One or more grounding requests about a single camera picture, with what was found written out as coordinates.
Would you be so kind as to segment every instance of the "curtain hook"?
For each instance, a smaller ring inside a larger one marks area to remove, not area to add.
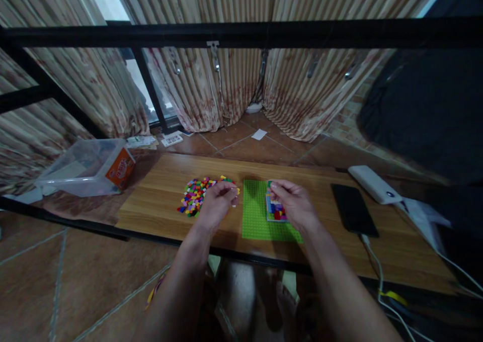
[[[175,55],[175,47],[168,47],[168,53],[170,55],[170,59],[171,59],[171,67],[173,68],[173,72],[176,74],[176,75],[180,75],[181,73],[181,69],[180,67],[178,66],[178,62],[176,61],[176,55]]]
[[[349,67],[344,76],[346,80],[351,80],[356,76],[357,71],[361,67],[367,55],[369,55],[368,49],[360,49],[356,52],[356,55],[354,56],[354,61],[352,62],[352,65]]]
[[[262,66],[260,67],[260,77],[265,76],[265,68],[267,66],[268,49],[262,50]]]
[[[315,68],[317,68],[317,64],[320,62],[321,55],[322,52],[320,49],[314,49],[312,51],[312,61],[307,71],[307,78],[312,78]]]
[[[213,56],[213,66],[215,67],[215,72],[220,72],[220,62],[218,61],[218,47],[220,42],[218,40],[206,42],[211,48],[211,55]]]

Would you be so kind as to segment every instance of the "orange label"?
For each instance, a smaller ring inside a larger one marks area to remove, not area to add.
[[[106,177],[118,188],[123,190],[126,187],[127,178],[134,169],[134,160],[125,148],[119,152],[111,168],[107,171]]]

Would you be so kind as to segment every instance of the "foot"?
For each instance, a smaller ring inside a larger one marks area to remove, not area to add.
[[[282,315],[284,340],[286,342],[295,341],[297,338],[295,320],[297,302],[295,302],[288,289],[280,281],[277,282],[277,304]]]

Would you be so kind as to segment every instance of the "pile of lego bricks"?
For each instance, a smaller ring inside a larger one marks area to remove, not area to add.
[[[203,178],[203,181],[198,181],[198,179],[189,181],[185,187],[185,196],[181,200],[183,205],[177,208],[177,210],[181,213],[188,214],[188,217],[198,217],[201,207],[203,206],[206,190],[220,181],[233,182],[233,180],[223,175],[221,175],[218,181],[210,180],[208,176]]]

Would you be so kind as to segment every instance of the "metal frame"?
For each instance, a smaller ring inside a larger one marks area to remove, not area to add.
[[[178,126],[170,128],[163,117],[142,52],[143,48],[207,48],[207,42],[211,41],[218,41],[220,48],[481,48],[482,25],[482,17],[465,17],[178,25],[124,23],[117,26],[95,27],[0,28],[0,47],[39,84],[27,90],[0,96],[0,113],[54,98],[96,138],[106,138],[73,99],[22,47],[131,48],[153,100],[159,125],[164,130],[171,130]],[[61,218],[44,209],[5,197],[0,197],[0,208],[121,240],[136,237],[171,245],[180,245],[182,242],[86,220]],[[210,252],[244,262],[297,273],[311,273],[308,265],[215,247],[211,247]]]
[[[481,48],[483,17],[9,28],[22,47]]]

